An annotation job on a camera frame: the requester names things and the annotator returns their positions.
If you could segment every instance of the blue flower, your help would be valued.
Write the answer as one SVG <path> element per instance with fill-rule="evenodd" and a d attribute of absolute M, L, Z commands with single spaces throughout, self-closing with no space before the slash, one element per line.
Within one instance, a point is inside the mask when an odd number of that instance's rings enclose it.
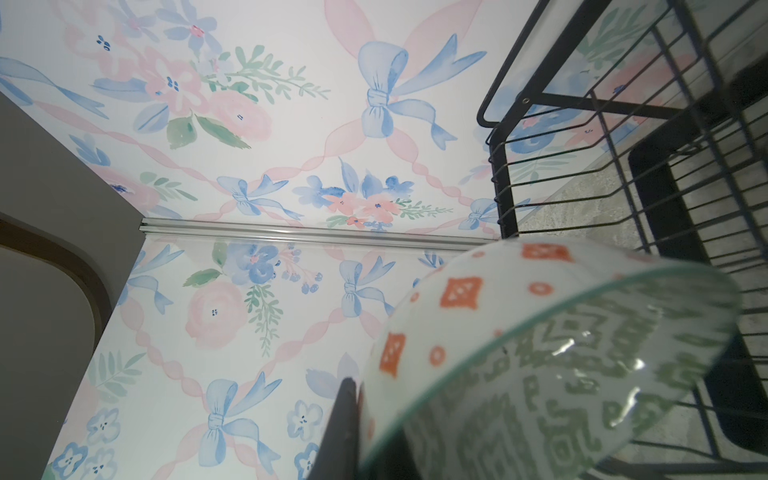
<path fill-rule="evenodd" d="M 172 0 L 163 0 L 162 3 L 165 8 L 157 10 L 157 17 L 166 22 L 183 25 L 165 31 L 165 36 L 169 40 L 186 40 L 189 38 L 188 44 L 192 51 L 199 52 L 203 43 L 206 43 L 212 52 L 217 55 L 221 53 L 221 44 L 210 34 L 217 27 L 215 18 L 198 18 L 197 9 L 192 6 L 189 0 L 181 0 L 181 8 L 184 10 L 186 18 L 176 11 L 176 5 Z"/>
<path fill-rule="evenodd" d="M 109 443 L 120 435 L 118 409 L 101 409 L 88 420 L 88 444 Z"/>
<path fill-rule="evenodd" d="M 166 263 L 170 262 L 174 258 L 178 257 L 184 253 L 183 250 L 179 250 L 177 252 L 170 252 L 170 245 L 166 245 L 163 251 L 158 253 L 155 258 L 148 261 L 146 264 L 139 266 L 139 263 L 144 259 L 144 257 L 147 255 L 147 252 L 141 251 L 139 252 L 139 256 L 136 259 L 136 263 L 134 263 L 134 268 L 131 271 L 131 277 L 128 278 L 128 281 L 126 282 L 125 287 L 123 287 L 123 292 L 120 294 L 120 298 L 118 299 L 118 305 L 122 305 L 125 303 L 126 300 L 128 300 L 128 287 L 138 287 L 138 288 L 145 288 L 147 290 L 151 290 L 154 292 L 154 305 L 157 308 L 157 311 L 161 314 L 165 315 L 165 307 L 168 305 L 173 305 L 174 303 L 171 302 L 168 298 L 165 297 L 162 293 L 158 292 L 157 289 L 160 286 L 160 284 L 157 282 L 157 279 L 153 276 L 149 275 L 140 275 L 140 276 L 134 276 L 137 273 L 144 273 L 148 272 L 149 270 L 153 270 L 158 268 L 159 266 L 163 266 Z"/>
<path fill-rule="evenodd" d="M 86 164 L 101 165 L 109 167 L 110 161 L 106 153 L 96 148 L 96 141 L 91 134 L 83 135 L 82 140 L 74 135 L 69 136 L 78 146 L 78 156 Z"/>
<path fill-rule="evenodd" d="M 315 429 L 323 421 L 323 409 L 313 403 L 306 406 L 301 400 L 296 402 L 293 410 L 288 412 L 288 436 L 292 439 L 300 436 L 306 442 L 315 435 Z"/>
<path fill-rule="evenodd" d="M 300 453 L 293 458 L 293 464 L 296 466 L 296 470 L 299 472 L 298 480 L 306 480 L 310 476 L 310 470 L 315 463 L 315 457 L 320 447 L 314 443 L 310 443 L 306 446 L 304 453 Z"/>
<path fill-rule="evenodd" d="M 74 471 L 85 462 L 85 457 L 87 456 L 87 446 L 83 445 L 81 447 L 75 442 L 69 442 L 69 444 L 64 447 L 62 454 L 54 458 L 51 467 L 54 472 L 58 473 L 61 480 L 67 480 L 67 478 L 69 478 Z"/>
<path fill-rule="evenodd" d="M 312 204 L 315 208 L 328 207 L 333 202 L 326 200 L 326 195 L 341 198 L 344 195 L 344 189 L 338 187 L 323 188 L 323 182 L 316 176 L 311 175 L 306 179 L 308 187 L 296 187 L 293 192 L 300 195 L 299 203 L 302 205 Z"/>
<path fill-rule="evenodd" d="M 118 5 L 120 5 L 122 12 L 113 6 L 109 6 L 108 8 L 111 14 L 118 20 L 118 22 L 120 22 L 123 34 L 126 37 L 139 38 L 142 35 L 146 35 L 151 38 L 152 41 L 160 41 L 157 35 L 147 30 L 147 27 L 154 25 L 154 21 L 156 20 L 154 15 L 137 17 L 131 8 L 128 7 L 128 3 L 126 3 L 125 0 L 118 0 Z"/>
<path fill-rule="evenodd" d="M 257 285 L 273 278 L 277 263 L 277 247 L 256 243 L 230 243 L 223 271 L 235 285 L 253 282 Z"/>
<path fill-rule="evenodd" d="M 408 198 L 413 192 L 413 182 L 402 182 L 394 175 L 384 180 L 386 184 L 385 192 L 391 194 L 393 197 Z"/>
<path fill-rule="evenodd" d="M 118 473 L 113 449 L 98 449 L 95 455 L 85 461 L 81 480 L 112 480 Z"/>

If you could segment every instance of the blue bow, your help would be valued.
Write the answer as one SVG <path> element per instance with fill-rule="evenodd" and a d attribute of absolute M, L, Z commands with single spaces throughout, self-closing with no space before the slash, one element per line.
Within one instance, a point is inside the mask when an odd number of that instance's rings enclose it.
<path fill-rule="evenodd" d="M 467 220 L 462 221 L 458 228 L 460 230 L 474 230 L 480 226 L 480 222 L 492 222 L 498 219 L 496 202 L 490 198 L 479 198 L 469 206 L 472 211 Z"/>
<path fill-rule="evenodd" d="M 435 123 L 435 108 L 422 100 L 401 100 L 389 103 L 390 97 L 411 94 L 433 87 L 455 77 L 485 56 L 478 51 L 455 60 L 458 40 L 451 35 L 440 53 L 414 78 L 395 87 L 408 63 L 408 52 L 401 47 L 382 41 L 369 41 L 360 48 L 358 66 L 370 86 L 368 108 L 362 113 L 362 131 L 367 137 L 386 138 L 395 131 L 390 112 L 407 117 L 420 118 L 432 124 L 432 139 L 445 150 L 445 142 L 456 137 Z"/>
<path fill-rule="evenodd" d="M 376 259 L 376 263 L 373 265 L 371 271 L 361 280 L 360 274 L 362 273 L 362 263 L 352 260 L 344 260 L 341 262 L 341 265 L 339 265 L 339 273 L 341 273 L 341 277 L 344 279 L 344 296 L 341 299 L 341 309 L 344 312 L 344 316 L 350 318 L 360 316 L 362 305 L 360 305 L 359 297 L 378 300 L 383 303 L 387 315 L 392 315 L 392 312 L 395 311 L 395 307 L 389 305 L 384 300 L 384 293 L 378 288 L 368 286 L 360 290 L 357 289 L 358 285 L 371 283 L 373 280 L 382 277 L 395 266 L 395 262 L 389 262 L 386 265 L 382 264 L 382 257 L 379 257 Z"/>
<path fill-rule="evenodd" d="M 148 272 L 149 270 L 154 270 L 159 266 L 163 266 L 166 263 L 170 262 L 171 260 L 178 257 L 182 253 L 184 253 L 183 250 L 179 250 L 177 252 L 171 253 L 170 245 L 166 245 L 163 251 L 158 253 L 155 256 L 155 258 L 148 261 L 146 265 L 138 266 L 139 263 L 141 263 L 141 261 L 147 255 L 147 252 L 142 250 L 139 253 L 138 258 L 136 259 L 136 263 L 134 263 L 134 268 L 133 270 L 131 270 L 131 275 Z M 168 298 L 166 298 L 165 295 L 157 291 L 157 289 L 159 288 L 159 284 L 157 283 L 156 278 L 149 275 L 141 275 L 141 276 L 132 276 L 131 278 L 128 279 L 128 281 L 126 282 L 126 285 L 123 287 L 122 293 L 120 294 L 120 298 L 118 299 L 118 305 L 122 305 L 123 303 L 125 303 L 125 300 L 128 300 L 128 285 L 136 286 L 138 288 L 145 288 L 147 290 L 152 290 L 154 292 L 154 306 L 155 308 L 157 308 L 157 311 L 163 315 L 165 315 L 165 307 L 168 305 L 174 304 Z"/>
<path fill-rule="evenodd" d="M 268 198 L 255 198 L 261 197 L 262 195 L 271 194 L 274 191 L 278 191 L 279 189 L 285 187 L 286 184 L 288 184 L 288 180 L 283 180 L 274 184 L 269 175 L 264 175 L 264 178 L 261 180 L 261 184 L 256 188 L 256 190 L 253 190 L 250 193 L 248 193 L 248 182 L 241 180 L 240 178 L 218 177 L 216 181 L 219 182 L 219 185 L 226 188 L 232 194 L 232 198 L 237 201 L 237 209 L 245 215 L 261 215 L 261 210 L 259 210 L 259 207 L 257 206 L 261 205 L 262 207 L 279 208 L 283 211 L 284 214 L 293 218 L 294 220 L 298 220 L 303 217 L 302 214 L 297 214 L 296 212 L 284 209 L 283 205 L 280 205 L 280 203 L 276 202 L 275 200 L 270 200 Z"/>
<path fill-rule="evenodd" d="M 230 408 L 230 404 L 237 393 L 237 384 L 232 380 L 225 379 L 214 380 L 210 383 L 206 392 L 206 399 L 210 407 L 208 431 L 205 432 L 200 440 L 200 454 L 198 455 L 201 467 L 215 467 L 224 461 L 224 458 L 227 456 L 227 441 L 224 439 L 223 434 L 227 433 L 235 437 L 247 437 L 255 440 L 259 462 L 261 462 L 267 473 L 270 475 L 274 473 L 272 462 L 279 459 L 280 455 L 270 450 L 269 447 L 259 440 L 259 426 L 251 419 L 235 419 L 226 424 L 224 419 L 245 412 L 261 402 L 282 381 L 282 379 L 275 380 L 269 385 L 264 386 L 264 372 L 261 372 L 256 384 L 245 395 L 245 398 L 232 408 Z"/>

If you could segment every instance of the pink rose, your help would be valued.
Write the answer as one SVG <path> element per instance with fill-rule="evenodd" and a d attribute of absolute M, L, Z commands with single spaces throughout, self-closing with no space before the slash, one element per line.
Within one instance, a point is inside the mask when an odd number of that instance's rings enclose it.
<path fill-rule="evenodd" d="M 272 119 L 263 108 L 236 91 L 218 91 L 211 96 L 210 108 L 224 127 L 241 138 L 262 141 L 272 133 Z"/>
<path fill-rule="evenodd" d="M 160 201 L 160 194 L 152 187 L 136 184 L 110 167 L 100 165 L 89 165 L 89 167 L 144 216 L 147 216 L 147 212 Z"/>
<path fill-rule="evenodd" d="M 191 111 L 198 114 L 208 111 L 208 101 L 200 93 L 203 82 L 192 65 L 181 60 L 168 60 L 159 51 L 147 47 L 138 66 L 147 81 L 147 93 L 167 103 L 172 114 L 186 117 Z"/>
<path fill-rule="evenodd" d="M 400 208 L 387 194 L 371 195 L 362 204 L 365 205 L 362 214 L 373 217 L 377 222 L 389 223 L 394 218 L 392 215 L 400 215 Z"/>
<path fill-rule="evenodd" d="M 187 333 L 197 347 L 220 349 L 247 321 L 243 295 L 232 283 L 209 283 L 192 297 L 188 317 Z"/>

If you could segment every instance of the wall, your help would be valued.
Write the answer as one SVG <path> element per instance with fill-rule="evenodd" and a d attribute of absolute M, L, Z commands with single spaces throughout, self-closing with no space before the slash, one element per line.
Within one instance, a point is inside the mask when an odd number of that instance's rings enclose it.
<path fill-rule="evenodd" d="M 93 349 L 80 288 L 40 260 L 0 248 L 0 464 L 40 478 Z"/>
<path fill-rule="evenodd" d="M 141 214 L 1 95 L 0 145 L 0 213 L 87 261 L 114 305 L 144 241 Z"/>
<path fill-rule="evenodd" d="M 340 379 L 454 255 L 147 236 L 44 478 L 304 478 Z"/>

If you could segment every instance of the green pattern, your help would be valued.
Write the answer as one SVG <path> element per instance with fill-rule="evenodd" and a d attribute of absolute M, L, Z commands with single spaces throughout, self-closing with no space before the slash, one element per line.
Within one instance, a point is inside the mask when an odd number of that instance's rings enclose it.
<path fill-rule="evenodd" d="M 456 454 L 471 480 L 539 480 L 541 477 L 509 394 L 493 395 L 469 416 Z"/>
<path fill-rule="evenodd" d="M 557 400 L 547 400 L 547 414 L 538 417 L 538 427 L 544 434 L 544 452 L 555 478 L 572 480 L 592 467 L 603 449 L 600 439 L 589 431 L 586 409 L 559 409 Z"/>

